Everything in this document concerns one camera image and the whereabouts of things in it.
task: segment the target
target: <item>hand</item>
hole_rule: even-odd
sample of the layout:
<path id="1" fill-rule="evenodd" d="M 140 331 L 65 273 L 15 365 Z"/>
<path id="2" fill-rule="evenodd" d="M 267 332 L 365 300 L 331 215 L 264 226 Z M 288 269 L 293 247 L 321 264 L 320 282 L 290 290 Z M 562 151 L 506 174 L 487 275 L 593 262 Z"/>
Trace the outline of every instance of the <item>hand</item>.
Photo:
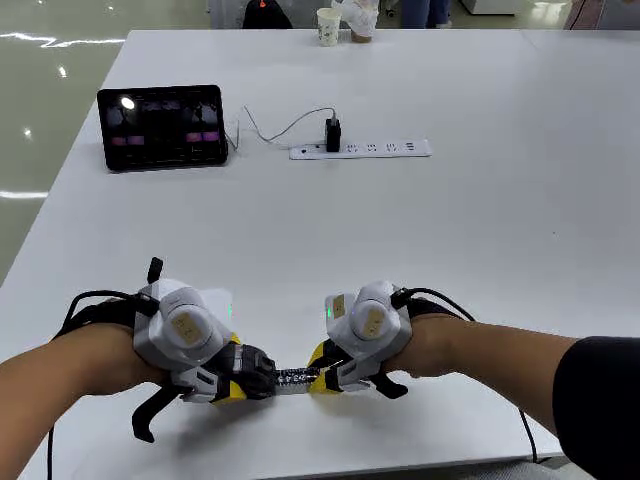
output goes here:
<path id="1" fill-rule="evenodd" d="M 84 395 L 111 395 L 144 382 L 160 383 L 167 375 L 135 353 L 131 329 L 121 325 L 88 325 L 50 345 L 78 366 L 75 374 Z"/>
<path id="2" fill-rule="evenodd" d="M 467 322 L 442 313 L 419 315 L 411 321 L 413 334 L 398 355 L 387 360 L 385 372 L 403 370 L 412 377 L 440 377 L 455 371 L 455 344 Z"/>

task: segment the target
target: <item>white table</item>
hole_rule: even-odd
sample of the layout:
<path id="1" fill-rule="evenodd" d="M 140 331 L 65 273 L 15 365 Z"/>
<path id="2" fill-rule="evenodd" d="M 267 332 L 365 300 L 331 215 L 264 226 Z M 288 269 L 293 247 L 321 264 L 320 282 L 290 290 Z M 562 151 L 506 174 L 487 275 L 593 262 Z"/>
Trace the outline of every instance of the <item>white table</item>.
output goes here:
<path id="1" fill-rule="evenodd" d="M 348 139 L 427 136 L 429 159 L 294 162 L 242 134 L 224 168 L 108 174 L 95 106 L 0 291 L 3 358 L 46 341 L 71 298 L 167 276 L 234 294 L 237 330 L 282 367 L 324 338 L 326 294 L 375 279 L 441 289 L 481 321 L 639 335 L 640 35 L 382 31 L 133 32 L 106 87 L 216 83 L 230 130 L 335 105 Z M 470 91 L 466 82 L 473 79 Z M 246 118 L 241 117 L 244 126 Z M 286 141 L 321 137 L 323 118 Z M 289 477 L 525 457 L 517 411 L 460 376 L 410 394 L 178 402 L 135 440 L 151 386 L 58 423 L 57 478 Z M 557 441 L 533 426 L 541 456 Z M 44 450 L 25 478 L 44 478 Z"/>

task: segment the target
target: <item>pants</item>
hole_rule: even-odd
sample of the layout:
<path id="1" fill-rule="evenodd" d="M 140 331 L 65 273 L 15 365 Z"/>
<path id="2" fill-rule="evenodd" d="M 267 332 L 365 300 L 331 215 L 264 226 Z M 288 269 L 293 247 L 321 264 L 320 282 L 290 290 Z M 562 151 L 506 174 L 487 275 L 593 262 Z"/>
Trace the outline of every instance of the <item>pants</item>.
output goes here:
<path id="1" fill-rule="evenodd" d="M 451 0 L 402 0 L 402 28 L 436 28 L 449 21 Z"/>

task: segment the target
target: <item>forearm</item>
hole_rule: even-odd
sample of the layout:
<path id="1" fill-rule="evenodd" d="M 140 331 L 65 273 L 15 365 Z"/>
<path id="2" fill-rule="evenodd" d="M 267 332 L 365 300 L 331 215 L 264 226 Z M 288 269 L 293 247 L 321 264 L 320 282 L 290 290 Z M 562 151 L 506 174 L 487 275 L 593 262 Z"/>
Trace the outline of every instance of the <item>forearm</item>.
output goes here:
<path id="1" fill-rule="evenodd" d="M 16 478 L 84 393 L 82 361 L 60 338 L 0 365 L 0 478 Z"/>
<path id="2" fill-rule="evenodd" d="M 455 330 L 453 369 L 500 393 L 555 434 L 555 373 L 577 340 L 480 323 L 460 322 Z"/>

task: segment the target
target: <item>person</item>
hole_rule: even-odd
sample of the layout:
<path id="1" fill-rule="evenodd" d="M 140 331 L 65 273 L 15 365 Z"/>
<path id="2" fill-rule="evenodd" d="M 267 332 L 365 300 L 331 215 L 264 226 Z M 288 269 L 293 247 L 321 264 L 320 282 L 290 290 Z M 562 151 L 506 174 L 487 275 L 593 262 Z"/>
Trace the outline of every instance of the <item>person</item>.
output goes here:
<path id="1" fill-rule="evenodd" d="M 402 28 L 449 28 L 451 0 L 402 0 Z"/>
<path id="2" fill-rule="evenodd" d="M 466 322 L 445 312 L 416 316 L 412 330 L 385 371 L 467 375 L 557 435 L 566 455 L 596 478 L 637 477 L 639 339 L 579 340 Z M 82 327 L 2 363 L 0 478 L 17 477 L 81 397 L 161 382 L 164 375 L 136 355 L 131 331 L 111 324 Z"/>

